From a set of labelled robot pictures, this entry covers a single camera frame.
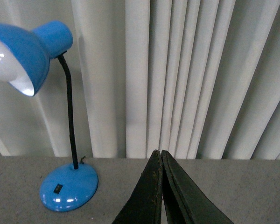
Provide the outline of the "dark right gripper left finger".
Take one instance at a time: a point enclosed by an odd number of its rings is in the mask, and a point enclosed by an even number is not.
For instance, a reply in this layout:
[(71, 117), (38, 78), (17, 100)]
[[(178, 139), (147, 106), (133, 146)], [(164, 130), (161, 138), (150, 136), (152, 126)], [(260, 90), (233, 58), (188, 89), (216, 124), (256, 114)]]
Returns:
[(154, 150), (126, 204), (114, 219), (114, 224), (161, 223), (163, 162)]

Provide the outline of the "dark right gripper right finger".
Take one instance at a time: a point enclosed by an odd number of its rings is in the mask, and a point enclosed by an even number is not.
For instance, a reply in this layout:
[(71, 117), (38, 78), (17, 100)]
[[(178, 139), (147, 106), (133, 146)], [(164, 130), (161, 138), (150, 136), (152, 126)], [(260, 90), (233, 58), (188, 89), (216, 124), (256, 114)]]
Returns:
[(175, 158), (163, 150), (162, 195), (169, 224), (232, 224)]

